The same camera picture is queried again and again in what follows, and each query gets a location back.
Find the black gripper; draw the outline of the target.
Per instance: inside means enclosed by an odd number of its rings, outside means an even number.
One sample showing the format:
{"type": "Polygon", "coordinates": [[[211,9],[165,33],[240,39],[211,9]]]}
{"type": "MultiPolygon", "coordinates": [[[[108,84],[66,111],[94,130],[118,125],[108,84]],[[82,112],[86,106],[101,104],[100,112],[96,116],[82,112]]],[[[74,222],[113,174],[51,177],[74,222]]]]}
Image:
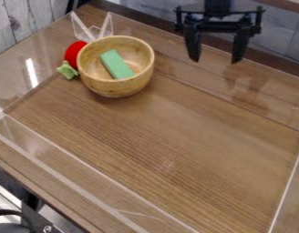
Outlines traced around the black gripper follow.
{"type": "Polygon", "coordinates": [[[209,10],[204,6],[177,5],[173,8],[174,29],[182,33],[186,54],[193,62],[200,59],[200,33],[236,34],[233,38],[231,63],[237,63],[244,55],[249,38],[261,33],[265,9],[257,5],[249,9],[229,8],[209,10]]]}

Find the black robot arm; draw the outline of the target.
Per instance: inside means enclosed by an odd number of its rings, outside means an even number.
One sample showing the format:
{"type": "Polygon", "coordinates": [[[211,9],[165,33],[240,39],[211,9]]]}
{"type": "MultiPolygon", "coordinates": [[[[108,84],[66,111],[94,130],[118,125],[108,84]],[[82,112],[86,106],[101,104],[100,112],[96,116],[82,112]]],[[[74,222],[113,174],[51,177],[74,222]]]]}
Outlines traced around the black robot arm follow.
{"type": "Polygon", "coordinates": [[[236,9],[232,0],[204,0],[200,8],[192,5],[173,8],[174,30],[182,33],[188,57],[196,63],[201,55],[201,35],[233,34],[231,64],[241,61],[249,39],[261,33],[265,9],[236,9]]]}

